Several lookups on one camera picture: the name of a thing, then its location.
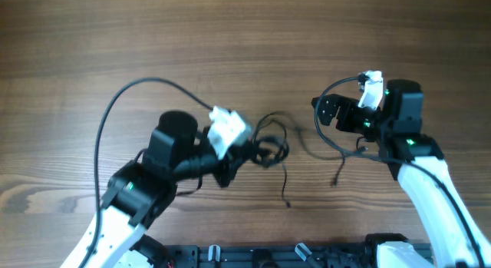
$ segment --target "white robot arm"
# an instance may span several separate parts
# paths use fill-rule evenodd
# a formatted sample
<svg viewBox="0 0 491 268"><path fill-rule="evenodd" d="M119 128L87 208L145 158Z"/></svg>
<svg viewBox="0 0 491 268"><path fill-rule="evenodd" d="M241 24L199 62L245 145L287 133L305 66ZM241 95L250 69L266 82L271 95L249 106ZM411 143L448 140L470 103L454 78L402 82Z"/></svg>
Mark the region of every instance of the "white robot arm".
<svg viewBox="0 0 491 268"><path fill-rule="evenodd" d="M388 164L393 178L416 207L438 267L491 266L491 245L456 192L442 152L434 139L420 134L423 94L419 84L407 80L390 81L384 91L379 71L367 71L358 80L364 92L360 101L337 94L326 95L329 88L321 97L313 99L312 105L319 121L329 125L332 118L337 117L338 130L363 134L366 141L378 143L379 158L364 156L360 151L345 153ZM389 97L384 102L383 111L380 111L378 105L383 93ZM216 110L215 114L218 113L225 116L218 121L228 119L228 111ZM342 151L321 134L317 117L315 122L321 137ZM208 140L202 136L200 144L194 145L196 120L180 111L163 114L159 126L152 133L147 151L143 153L142 163L131 161L110 179L108 190L102 196L101 231L96 231L96 215L61 267L79 266L87 255L94 234L98 236L97 246L91 255L87 255L84 267L153 267L149 261L153 256L132 249L144 239L151 223L173 201L179 180L213 174L221 187L228 187L243 163L247 160L259 162L254 159L258 156L259 146L256 144L258 147L251 150L252 143L246 140L250 127L245 122L238 123L240 127L232 131L230 127L234 123L221 123L226 127L216 124L208 133L208 137L213 138ZM281 142L276 145L283 148ZM288 146L283 157L287 155ZM369 236L366 243L373 250L369 253L372 266L433 266L400 237L388 234L388 238L370 239ZM320 265L305 254L304 258L311 265Z"/></svg>
<svg viewBox="0 0 491 268"><path fill-rule="evenodd" d="M485 267L491 266L491 245L479 230L452 184L447 163L436 157L415 157L414 164L433 173L452 194L479 246ZM430 238L438 267L455 267L458 263L479 267L478 256L449 198L425 173L403 164L397 181L413 202ZM432 267L409 243L386 242L377 248L378 267Z"/></svg>

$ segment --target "white object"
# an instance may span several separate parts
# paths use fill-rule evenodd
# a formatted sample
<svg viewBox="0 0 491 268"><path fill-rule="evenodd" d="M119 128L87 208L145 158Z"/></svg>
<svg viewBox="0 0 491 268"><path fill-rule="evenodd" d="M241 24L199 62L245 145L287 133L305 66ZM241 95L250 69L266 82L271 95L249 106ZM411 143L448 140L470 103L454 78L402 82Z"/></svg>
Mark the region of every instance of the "white object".
<svg viewBox="0 0 491 268"><path fill-rule="evenodd" d="M455 190L447 163L436 157L415 157L413 164L433 173L447 187L480 246L484 263L486 266L491 266L491 245L477 227ZM423 171L407 164L401 166L397 180L416 207L430 238L437 266L455 266L455 263L459 261L464 261L469 266L478 266L476 254L470 246L469 238L455 209L435 182Z"/></svg>
<svg viewBox="0 0 491 268"><path fill-rule="evenodd" d="M307 248L307 246L303 243L298 243L297 246L295 246L295 252L298 254L298 256L300 256L300 258L303 260L303 261L307 261L307 258L312 255L312 252Z"/></svg>
<svg viewBox="0 0 491 268"><path fill-rule="evenodd" d="M213 249L215 249L216 252L215 259L213 259ZM220 262L220 255L222 254L221 251L222 249L218 245L210 246L208 249L208 261Z"/></svg>
<svg viewBox="0 0 491 268"><path fill-rule="evenodd" d="M229 112L215 106L209 113L209 119L213 123L208 139L219 160L223 159L230 146L244 144L252 133L251 126L236 111Z"/></svg>
<svg viewBox="0 0 491 268"><path fill-rule="evenodd" d="M417 253L413 245L402 241L391 241L377 246L377 267L432 268L433 264Z"/></svg>
<svg viewBox="0 0 491 268"><path fill-rule="evenodd" d="M138 224L136 227L128 224L130 215L116 207L110 206L101 210L101 234L97 244L97 253L93 254L85 267L112 268L117 261L146 233L147 229ZM61 264L61 268L79 267L87 248L94 238L95 216L87 231L78 242L70 256Z"/></svg>
<svg viewBox="0 0 491 268"><path fill-rule="evenodd" d="M127 251L116 263L114 268L152 268L153 264L148 263L148 258L136 250Z"/></svg>
<svg viewBox="0 0 491 268"><path fill-rule="evenodd" d="M384 79L382 78L382 71L365 71L363 74L368 76L368 80L364 84L358 83L363 87L363 95L361 95L358 107L377 110L377 107L384 96Z"/></svg>

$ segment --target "black wire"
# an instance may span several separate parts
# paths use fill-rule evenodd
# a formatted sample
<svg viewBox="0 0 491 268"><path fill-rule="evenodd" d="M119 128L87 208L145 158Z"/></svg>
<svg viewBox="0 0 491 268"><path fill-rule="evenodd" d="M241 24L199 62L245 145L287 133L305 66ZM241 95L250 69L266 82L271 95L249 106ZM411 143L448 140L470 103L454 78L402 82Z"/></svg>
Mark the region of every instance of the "black wire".
<svg viewBox="0 0 491 268"><path fill-rule="evenodd" d="M145 152L147 152L147 149L142 149L142 150L140 150L140 152L138 152L137 156L134 158L134 161L135 161L135 162L138 162L138 160L140 159L141 155L142 155L143 153L145 153Z"/></svg>
<svg viewBox="0 0 491 268"><path fill-rule="evenodd" d="M286 125L286 124L282 123L281 121L278 121L278 120L276 120L274 118L270 118L268 120L268 122L266 122L266 118L271 117L271 116L283 116L283 117L286 117L286 118L288 118L291 121L291 123L293 124L293 126L288 126L288 125ZM302 136L302 133L304 131L309 131L309 129L301 127L300 124L297 123L297 121L293 118L293 115L290 114L287 111L273 111L272 113L267 114L266 116L264 116L263 118L261 118L259 120L259 122L257 123L257 125L256 125L256 130L255 130L254 136L256 137L257 136L257 133L260 132L260 130L268 127L271 124L277 124L279 127L282 128L282 130L284 132L283 137L284 137L284 140L285 141L286 141L286 129L289 129L291 131L294 131L297 134L297 138L300 141L300 145L302 146L302 148L304 149L304 151L308 155L310 155L311 157L316 158L316 159L319 159L319 160L340 160L341 159L342 160L341 165L339 166L338 171L336 172L336 174L334 176L334 180L332 181L331 186L332 187L335 187L338 184L339 175L341 174L341 171L342 171L342 169L344 167L344 164L346 162L346 157L344 156L344 154L341 153L341 156L340 157L322 157L322 156L318 156L317 154L315 154L312 151L310 151L308 149L308 147L307 147L307 144L305 143L305 140L304 140L303 136ZM290 202L285 199L285 188L286 188L288 174L287 174L287 171L286 171L286 166L283 163L282 163L282 167L283 167L283 171L285 172L285 180L283 181L283 187L282 187L282 200L286 202L286 206L287 207L291 207Z"/></svg>
<svg viewBox="0 0 491 268"><path fill-rule="evenodd" d="M282 124L279 121L270 121L266 125L262 125L265 120L265 117L268 117L269 115L270 114L267 114L266 116L264 116L264 118L259 120L259 122L255 127L254 132L252 133L253 147L256 148L256 151L258 152L261 159L258 159L256 155L251 158L251 161L255 164L263 166L264 168L268 168L276 164L280 164L285 160L285 158L288 156L290 152L290 147L286 140L287 138L286 126L284 124ZM273 135L267 135L258 138L259 132L271 124L277 124L283 130L283 138ZM272 152L269 149L261 148L260 147L261 143L272 144L278 148L278 151L276 152L276 154L274 154L274 157L272 159L268 157Z"/></svg>
<svg viewBox="0 0 491 268"><path fill-rule="evenodd" d="M360 150L360 148L358 148L358 145L360 144L360 141L361 141L362 139L365 139L365 137L359 137L359 138L357 138L357 139L356 139L356 150L357 150L357 151L358 151L358 150Z"/></svg>
<svg viewBox="0 0 491 268"><path fill-rule="evenodd" d="M96 216L96 224L95 224L95 234L92 239L91 245L87 248L87 253L85 254L84 259L82 260L79 268L83 268L85 264L87 264L88 260L91 258L91 255L94 253L94 250L97 246L97 242L99 240L99 234L101 232L101 224L102 224L102 217L101 217L101 202L100 202L100 195L99 195L99 146L101 143L101 135L102 135L102 130L104 128L104 124L106 123L107 116L109 115L110 109L113 107L114 103L116 103L116 100L128 89L133 87L134 85L141 84L144 82L160 82L162 84L168 84L171 85L178 90L182 91L184 94L192 98L194 101L196 101L198 104L202 105L203 107L212 110L213 108L206 104L205 102L201 101L198 97L196 97L194 94L190 93L187 91L185 88L179 86L178 84L169 81L167 79L162 79L162 78L157 78L157 77L148 77L148 78L141 78L137 79L135 81L130 82L129 84L125 85L122 87L111 99L109 102L109 105L106 108L106 111L102 115L101 123L99 124L99 129L97 130L97 136L95 139L95 151L94 151L94 185L95 185L95 216Z"/></svg>
<svg viewBox="0 0 491 268"><path fill-rule="evenodd" d="M191 194L197 192L198 190L200 190L202 185L203 185L203 177L199 177L198 178L198 186L196 187L195 190L178 192L178 193L176 193L176 197L191 195Z"/></svg>
<svg viewBox="0 0 491 268"><path fill-rule="evenodd" d="M285 180L283 181L283 188L282 188L282 200L283 200L283 202L286 203L286 207L290 208L292 206L290 204L290 201L285 199L285 188L286 188L286 181L288 179L288 174L286 173L286 166L283 162L282 162L282 167L283 167L283 172L285 172Z"/></svg>
<svg viewBox="0 0 491 268"><path fill-rule="evenodd" d="M305 140L303 138L302 133L306 132L306 131L310 131L311 129L301 127L300 124L293 118L293 115L287 111L273 111L272 113L267 114L266 116L261 118L261 120L258 122L258 125L263 123L266 118L271 117L271 116L275 116L275 115L286 117L291 121L291 123L293 124L293 127L288 126L286 124L283 124L281 121L277 121L274 118L270 119L271 122L274 121L276 124L280 125L280 127L284 127L284 128L289 129L291 131L294 131L297 135L298 141L300 142L300 146L302 146L305 153L307 153L309 156L316 158L318 160L340 160L340 159L342 159L342 156L341 157L322 157L322 156L319 156L319 155L315 154L314 152L310 151L310 149L308 149L308 147L307 147L307 144L305 143Z"/></svg>
<svg viewBox="0 0 491 268"><path fill-rule="evenodd" d="M337 87L340 84L343 84L343 83L346 83L349 81L357 81L357 80L358 80L357 77L353 77L353 78L346 78L346 79L337 81L334 84L330 85L328 88L326 88L324 90L324 92L322 92L322 94L319 98L323 98L331 89ZM366 158L368 160L381 162L383 164L389 164L389 163L406 164L408 166L414 167L414 168L424 172L426 175L428 175L428 177L430 177L437 184L437 186L447 196L448 200L450 201L450 203L453 206L453 209L456 211L456 214L459 217L460 222L462 223L464 230L466 231L466 235L469 237L471 247L473 248L474 253L476 254L476 258L477 258L477 261L479 263L479 267L483 268L484 267L484 260L483 260L483 256L481 255L480 249L479 249L479 244L474 239L474 235L472 234L470 227L469 227L469 224L467 223L465 217L463 216L462 210L460 210L455 199L453 198L452 194L448 191L445 184L443 184L440 180L438 180L438 178L435 175L433 175L431 172L429 172L427 169L425 169L425 168L423 168L417 164L413 164L411 162L406 162L405 160L399 160L399 159L392 158L392 157L378 157L378 156L373 156L373 155L366 155L366 154L363 154L361 151L350 151L350 150L346 150L342 147L339 147L333 140L331 140L329 137L326 137L322 133L322 129L321 129L321 127L319 125L319 121L318 121L318 109L319 109L320 103L321 103L321 100L318 100L317 104L315 105L315 110L314 110L315 129L317 130L321 139L326 144L333 147L335 150L341 152L342 154L346 155L347 157L361 157L361 158Z"/></svg>

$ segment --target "black joint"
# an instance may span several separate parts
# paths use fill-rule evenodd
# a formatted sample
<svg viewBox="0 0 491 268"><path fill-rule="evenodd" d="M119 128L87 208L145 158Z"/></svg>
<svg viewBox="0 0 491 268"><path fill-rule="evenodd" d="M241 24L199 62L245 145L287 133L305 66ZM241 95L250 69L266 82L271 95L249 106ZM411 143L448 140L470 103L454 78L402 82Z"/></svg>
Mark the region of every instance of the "black joint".
<svg viewBox="0 0 491 268"><path fill-rule="evenodd" d="M389 241L401 241L409 243L409 240L400 233L371 233L365 237L365 251L367 253L367 261L373 267L377 267L377 246Z"/></svg>
<svg viewBox="0 0 491 268"><path fill-rule="evenodd" d="M136 250L138 253L145 256L147 262L152 264L153 267L164 267L164 264L170 259L167 248L147 235L143 235L130 250Z"/></svg>
<svg viewBox="0 0 491 268"><path fill-rule="evenodd" d="M201 161L199 160L199 157L191 157L189 159L189 176L191 178L197 178L201 176L200 168Z"/></svg>
<svg viewBox="0 0 491 268"><path fill-rule="evenodd" d="M325 95L323 98L312 98L312 107L315 108L319 100L321 100L321 102L319 103L317 115L319 121L324 126L329 126L331 124L332 119L336 117L340 108L340 112L346 111L347 109L351 109L351 105L356 106L356 104L358 104L358 100L338 94L329 94Z"/></svg>
<svg viewBox="0 0 491 268"><path fill-rule="evenodd" d="M360 73L358 75L358 83L365 84L366 81L370 79L365 73Z"/></svg>
<svg viewBox="0 0 491 268"><path fill-rule="evenodd" d="M469 266L464 261L458 261L455 263L455 268L469 268Z"/></svg>
<svg viewBox="0 0 491 268"><path fill-rule="evenodd" d="M176 196L176 185L133 161L112 176L102 207L114 206L130 216L132 226L148 228Z"/></svg>

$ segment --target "wooden surface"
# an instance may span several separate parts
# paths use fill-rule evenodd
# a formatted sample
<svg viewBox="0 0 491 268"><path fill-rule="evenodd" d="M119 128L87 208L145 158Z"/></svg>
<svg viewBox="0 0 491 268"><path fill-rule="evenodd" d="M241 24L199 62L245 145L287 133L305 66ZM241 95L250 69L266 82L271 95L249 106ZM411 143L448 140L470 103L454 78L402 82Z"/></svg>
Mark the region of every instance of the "wooden surface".
<svg viewBox="0 0 491 268"><path fill-rule="evenodd" d="M489 0L0 1L0 266L59 266L94 215L93 150L101 115L128 81L161 76L252 122L292 112L314 128L310 100L367 69L419 81L423 131L491 237ZM359 97L356 84L338 93ZM116 103L104 129L101 185L146 146L162 112L207 113L172 88L145 84ZM325 129L342 146L357 135ZM336 156L315 134L317 154ZM164 244L359 241L399 232L427 241L387 168L309 157L294 138L283 174L245 165L230 188L206 178L149 234ZM181 184L191 189L196 182Z"/></svg>

